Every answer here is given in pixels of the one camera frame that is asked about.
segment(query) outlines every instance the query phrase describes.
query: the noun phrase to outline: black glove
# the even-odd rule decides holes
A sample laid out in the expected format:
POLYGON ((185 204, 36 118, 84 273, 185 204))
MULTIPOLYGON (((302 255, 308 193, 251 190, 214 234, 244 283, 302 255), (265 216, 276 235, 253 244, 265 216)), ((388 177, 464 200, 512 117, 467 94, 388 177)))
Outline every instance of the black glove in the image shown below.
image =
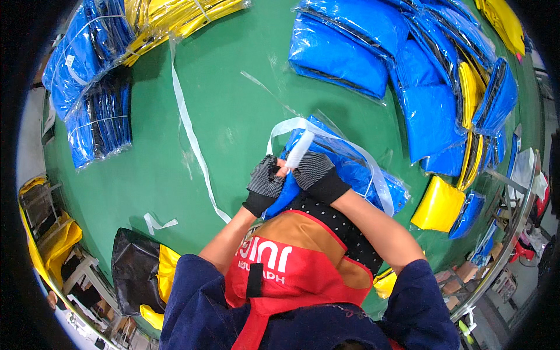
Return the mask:
POLYGON ((251 181, 247 185, 249 196, 243 206, 256 217, 276 201, 284 186, 285 178, 276 175, 280 170, 276 163, 276 157, 267 155, 251 171, 251 181))
POLYGON ((305 152, 293 177, 302 190, 325 204, 333 203, 351 188, 338 177, 334 164, 324 153, 305 152))

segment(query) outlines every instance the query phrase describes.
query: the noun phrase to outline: metal frame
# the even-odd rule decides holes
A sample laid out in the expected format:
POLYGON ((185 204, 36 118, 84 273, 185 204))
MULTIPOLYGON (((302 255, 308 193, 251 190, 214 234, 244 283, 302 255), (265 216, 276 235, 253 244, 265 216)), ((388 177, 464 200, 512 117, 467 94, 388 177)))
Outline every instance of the metal frame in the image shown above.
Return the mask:
MULTIPOLYGON (((451 320, 455 323, 457 322, 465 313, 468 312, 469 308, 472 307, 482 295, 486 292, 490 285, 496 277, 498 277, 500 271, 506 266, 510 254, 513 251, 515 244, 519 240, 519 235, 521 234, 523 228, 525 227, 525 223, 529 218, 529 213, 531 212, 531 208, 535 201, 535 193, 533 193, 533 182, 537 176, 540 175, 541 164, 540 164, 540 154, 539 150, 535 150, 535 161, 533 163, 533 173, 531 174, 531 180, 529 181, 529 188, 523 188, 523 191, 519 191, 524 193, 523 201, 521 202, 521 206, 516 207, 515 211, 512 215, 512 219, 510 224, 506 227, 506 236, 504 237, 504 241, 507 244, 504 244, 504 247, 500 251, 498 258, 494 261, 494 265, 489 269, 486 273, 486 276, 482 279, 480 284, 476 287, 474 292, 451 314, 451 320)), ((505 182, 506 184, 510 184, 510 179, 506 178, 505 176, 498 174, 496 178, 500 181, 505 182)))

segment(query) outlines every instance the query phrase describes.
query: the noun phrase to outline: plastic strap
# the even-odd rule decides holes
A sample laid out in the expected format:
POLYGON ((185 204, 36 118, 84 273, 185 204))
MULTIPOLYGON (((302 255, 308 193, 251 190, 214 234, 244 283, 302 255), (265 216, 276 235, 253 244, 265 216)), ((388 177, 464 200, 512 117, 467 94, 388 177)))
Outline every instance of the plastic strap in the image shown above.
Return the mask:
POLYGON ((162 228, 175 226, 175 225, 178 224, 177 219, 173 219, 170 222, 166 223, 165 225, 161 226, 156 221, 156 219, 154 219, 153 216, 150 215, 150 213, 144 214, 144 220, 146 221, 146 225, 148 225, 148 231, 150 232, 150 235, 152 235, 152 236, 154 236, 154 233, 153 233, 154 228, 156 230, 161 230, 162 228))
POLYGON ((375 159, 366 150, 364 150, 362 147, 358 146, 357 144, 347 141, 338 136, 329 134, 324 130, 321 130, 313 123, 309 122, 307 119, 295 117, 292 119, 284 120, 283 122, 276 124, 274 128, 272 128, 272 131, 270 132, 270 138, 268 139, 268 145, 267 145, 267 154, 268 155, 272 154, 272 139, 274 137, 289 133, 294 129, 304 129, 314 133, 317 136, 342 140, 348 143, 350 146, 354 147, 359 153, 361 153, 361 155, 366 159, 370 167, 371 179, 370 179, 370 184, 368 185, 365 193, 359 195, 365 198, 366 194, 370 190, 371 184, 373 183, 375 186, 375 190, 377 191, 377 195, 381 200, 383 211, 387 215, 393 216, 395 211, 393 207, 393 200, 391 198, 391 193, 389 192, 389 187, 387 187, 387 182, 385 182, 385 178, 383 177, 383 174, 381 173, 381 169, 379 168, 379 165, 377 165, 375 159))
POLYGON ((79 127, 73 128, 72 131, 70 132, 70 134, 68 134, 68 135, 72 135, 74 133, 74 131, 76 131, 80 128, 86 127, 86 126, 91 125, 91 124, 102 122, 103 120, 116 119, 116 118, 126 118, 126 117, 128 117, 128 116, 127 115, 118 115, 118 116, 112 116, 112 117, 109 117, 109 118, 94 120, 91 123, 87 123, 87 124, 84 124, 84 125, 80 125, 79 127))
POLYGON ((206 11, 204 10, 204 8, 202 8, 202 6, 200 5, 200 3, 198 2, 198 0, 194 0, 194 3, 197 4, 198 8, 200 8, 200 10, 202 11, 202 14, 206 17, 206 19, 208 20, 208 23, 212 22, 212 20, 210 19, 210 17, 208 17, 208 15, 206 14, 206 11))
POLYGON ((206 183, 206 188, 208 189, 208 197, 210 202, 214 207, 214 211, 222 218, 226 223, 231 221, 231 217, 228 214, 218 209, 216 206, 216 200, 214 199, 214 193, 212 191, 212 186, 210 185, 210 176, 208 175, 208 166, 202 156, 200 151, 200 146, 198 145, 197 136, 193 131, 193 123, 190 121, 189 112, 186 109, 185 96, 183 95, 183 89, 181 88, 181 83, 177 77, 177 72, 175 71, 175 40, 169 40, 169 50, 171 51, 171 75, 173 77, 173 90, 175 91, 175 98, 177 99, 177 106, 179 107, 179 115, 181 116, 181 121, 185 127, 186 136, 189 138, 190 146, 193 149, 194 155, 197 158, 198 165, 202 170, 204 175, 204 182, 206 183))

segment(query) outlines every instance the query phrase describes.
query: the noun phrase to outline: worker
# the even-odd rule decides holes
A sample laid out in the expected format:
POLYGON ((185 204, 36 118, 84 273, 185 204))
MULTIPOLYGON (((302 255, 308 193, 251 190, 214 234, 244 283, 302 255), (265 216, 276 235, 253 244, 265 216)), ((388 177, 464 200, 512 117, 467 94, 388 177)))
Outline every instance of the worker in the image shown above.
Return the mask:
POLYGON ((410 233, 342 182, 325 154, 307 151, 292 170, 284 164, 266 156, 233 219, 198 256, 177 262, 161 349, 458 349, 410 233), (248 234, 288 171, 301 194, 248 234), (398 277, 374 322, 359 305, 382 260, 398 277))

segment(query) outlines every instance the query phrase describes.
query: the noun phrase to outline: stack of blue bags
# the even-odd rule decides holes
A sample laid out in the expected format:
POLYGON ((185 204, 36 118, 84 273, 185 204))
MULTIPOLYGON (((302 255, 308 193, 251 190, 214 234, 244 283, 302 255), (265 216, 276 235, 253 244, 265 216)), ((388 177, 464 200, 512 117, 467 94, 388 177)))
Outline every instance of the stack of blue bags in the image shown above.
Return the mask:
POLYGON ((123 0, 84 0, 45 67, 43 85, 66 124, 76 168, 130 144, 129 72, 103 77, 133 39, 123 0))

